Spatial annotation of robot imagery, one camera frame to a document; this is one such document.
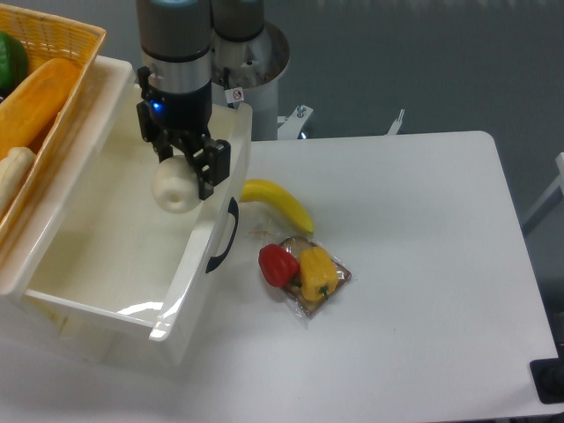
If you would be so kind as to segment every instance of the yellow bell pepper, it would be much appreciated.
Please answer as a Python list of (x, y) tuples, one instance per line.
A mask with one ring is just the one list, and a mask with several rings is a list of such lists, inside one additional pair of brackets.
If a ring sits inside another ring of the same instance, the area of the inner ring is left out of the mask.
[(327, 298), (338, 283), (337, 269), (329, 253), (321, 247), (300, 254), (301, 294), (308, 301)]

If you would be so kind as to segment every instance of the drawer handle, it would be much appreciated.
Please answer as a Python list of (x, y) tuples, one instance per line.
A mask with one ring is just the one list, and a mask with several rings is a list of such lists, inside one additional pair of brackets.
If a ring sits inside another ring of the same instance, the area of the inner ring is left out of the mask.
[(210, 261), (208, 262), (207, 267), (205, 268), (206, 273), (210, 273), (211, 271), (215, 271), (221, 263), (226, 259), (227, 254), (229, 254), (229, 250), (233, 245), (233, 241), (235, 239), (235, 234), (237, 233), (237, 226), (239, 225), (239, 205), (237, 205), (237, 200), (231, 197), (231, 201), (229, 201), (229, 208), (227, 212), (233, 214), (235, 218), (235, 224), (233, 226), (233, 231), (231, 232), (231, 238), (229, 239), (229, 243), (227, 244), (226, 250), (221, 253), (219, 256), (210, 257)]

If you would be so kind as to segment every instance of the gray floor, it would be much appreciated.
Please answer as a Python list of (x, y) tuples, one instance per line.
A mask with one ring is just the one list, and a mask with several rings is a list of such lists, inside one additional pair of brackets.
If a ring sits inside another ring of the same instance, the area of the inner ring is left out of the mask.
[[(106, 56), (140, 64), (132, 0), (7, 1), (108, 30)], [(521, 217), (564, 152), (564, 2), (267, 0), (292, 56), (280, 113), (314, 108), (311, 137), (484, 130)], [(527, 240), (549, 315), (564, 311), (564, 205)]]

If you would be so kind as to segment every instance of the red bell pepper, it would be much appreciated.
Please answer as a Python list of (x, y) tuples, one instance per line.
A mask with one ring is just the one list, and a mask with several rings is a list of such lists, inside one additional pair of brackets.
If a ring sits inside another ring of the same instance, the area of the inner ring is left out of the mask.
[(300, 273), (300, 263), (277, 244), (269, 244), (258, 253), (258, 264), (266, 282), (280, 288)]

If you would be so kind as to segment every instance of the blue light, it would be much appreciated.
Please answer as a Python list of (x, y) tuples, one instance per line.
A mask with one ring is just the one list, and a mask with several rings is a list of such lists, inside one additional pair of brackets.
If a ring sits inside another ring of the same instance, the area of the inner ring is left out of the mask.
[(153, 109), (155, 112), (158, 112), (158, 111), (160, 111), (160, 110), (162, 109), (162, 104), (157, 103), (157, 102), (155, 102), (155, 101), (151, 101), (151, 105), (152, 105), (152, 109)]

